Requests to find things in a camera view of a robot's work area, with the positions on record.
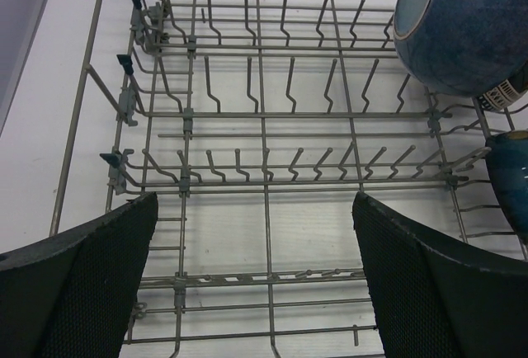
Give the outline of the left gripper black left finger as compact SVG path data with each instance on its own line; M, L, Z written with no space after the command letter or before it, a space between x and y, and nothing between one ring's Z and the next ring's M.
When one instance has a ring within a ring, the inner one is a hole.
M3 357L117 357L129 326L158 197L1 255Z

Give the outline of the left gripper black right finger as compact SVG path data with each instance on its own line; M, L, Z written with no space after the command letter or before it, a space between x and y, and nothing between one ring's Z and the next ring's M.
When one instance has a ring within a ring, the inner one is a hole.
M387 357L525 357L527 264L463 243L366 193L352 206Z

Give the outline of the glossy teal blue bowl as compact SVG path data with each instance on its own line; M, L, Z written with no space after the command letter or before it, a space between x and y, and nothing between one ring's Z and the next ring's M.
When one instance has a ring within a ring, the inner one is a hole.
M527 130L488 137L486 167L493 192L507 222L527 244Z

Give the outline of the matte blue bowl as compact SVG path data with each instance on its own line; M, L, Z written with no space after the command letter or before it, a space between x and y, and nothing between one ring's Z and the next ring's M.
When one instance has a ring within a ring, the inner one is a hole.
M397 0L393 27L399 60L436 92L475 97L527 63L527 0Z

